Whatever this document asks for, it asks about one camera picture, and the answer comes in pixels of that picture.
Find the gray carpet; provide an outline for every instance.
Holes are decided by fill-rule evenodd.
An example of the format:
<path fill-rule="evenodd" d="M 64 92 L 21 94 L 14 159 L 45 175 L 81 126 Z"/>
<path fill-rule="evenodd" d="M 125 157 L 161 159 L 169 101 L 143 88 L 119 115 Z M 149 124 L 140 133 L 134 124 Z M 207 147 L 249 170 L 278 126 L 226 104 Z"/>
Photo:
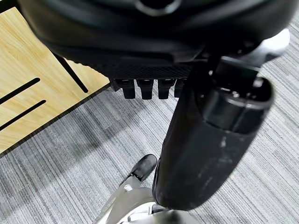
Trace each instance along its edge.
<path fill-rule="evenodd" d="M 299 223 L 298 24 L 299 15 L 287 53 L 262 72 L 276 104 L 229 180 L 191 212 L 199 223 Z M 3 156 L 1 223 L 91 224 L 132 165 L 160 153 L 177 101 L 154 91 L 152 101 L 102 92 Z"/>

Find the chair seat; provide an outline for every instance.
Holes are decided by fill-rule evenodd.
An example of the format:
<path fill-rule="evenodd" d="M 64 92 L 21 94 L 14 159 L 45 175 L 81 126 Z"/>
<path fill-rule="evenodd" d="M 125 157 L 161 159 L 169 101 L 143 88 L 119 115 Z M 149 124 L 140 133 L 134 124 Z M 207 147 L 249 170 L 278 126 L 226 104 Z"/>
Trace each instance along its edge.
<path fill-rule="evenodd" d="M 298 0 L 182 0 L 163 16 L 142 13 L 135 0 L 19 3 L 35 35 L 63 57 L 94 68 L 159 68 L 190 63 L 204 51 L 246 51 L 285 28 Z"/>

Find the wooden desk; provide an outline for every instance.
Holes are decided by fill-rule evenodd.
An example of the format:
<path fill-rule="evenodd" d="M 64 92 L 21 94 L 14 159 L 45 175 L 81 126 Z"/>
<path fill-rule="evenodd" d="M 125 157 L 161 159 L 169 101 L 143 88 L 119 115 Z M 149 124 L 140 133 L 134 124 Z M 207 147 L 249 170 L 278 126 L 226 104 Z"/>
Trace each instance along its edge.
<path fill-rule="evenodd" d="M 68 61 L 84 93 L 16 8 L 0 14 L 0 37 L 0 153 L 109 83 Z"/>

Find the chair caster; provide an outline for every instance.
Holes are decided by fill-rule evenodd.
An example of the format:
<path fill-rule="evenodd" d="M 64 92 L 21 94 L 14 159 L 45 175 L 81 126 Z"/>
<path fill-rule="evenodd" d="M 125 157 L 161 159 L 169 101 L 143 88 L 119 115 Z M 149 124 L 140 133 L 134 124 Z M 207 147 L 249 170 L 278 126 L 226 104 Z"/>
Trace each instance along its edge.
<path fill-rule="evenodd" d="M 142 157 L 132 168 L 128 176 L 120 183 L 125 182 L 130 176 L 136 177 L 139 181 L 146 180 L 157 165 L 157 158 L 153 154 L 148 154 Z"/>

